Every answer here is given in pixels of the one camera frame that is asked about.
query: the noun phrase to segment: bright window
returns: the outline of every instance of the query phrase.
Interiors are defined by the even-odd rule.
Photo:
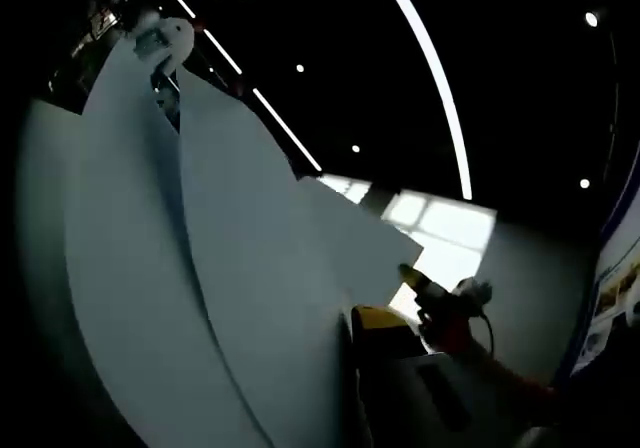
[[[371,188],[371,183],[352,180],[351,178],[342,178],[341,176],[323,175],[318,177],[318,181],[333,191],[344,195],[345,198],[356,205],[362,201],[362,198],[364,198],[369,192],[369,188]]]
[[[478,271],[491,237],[495,212],[405,191],[389,204],[382,218],[423,247],[415,268],[452,291],[461,280]],[[413,290],[403,284],[389,306],[419,321],[415,297]]]
[[[393,224],[403,226],[411,226],[420,216],[426,199],[418,194],[404,192],[391,202],[391,209],[387,215],[387,219]]]

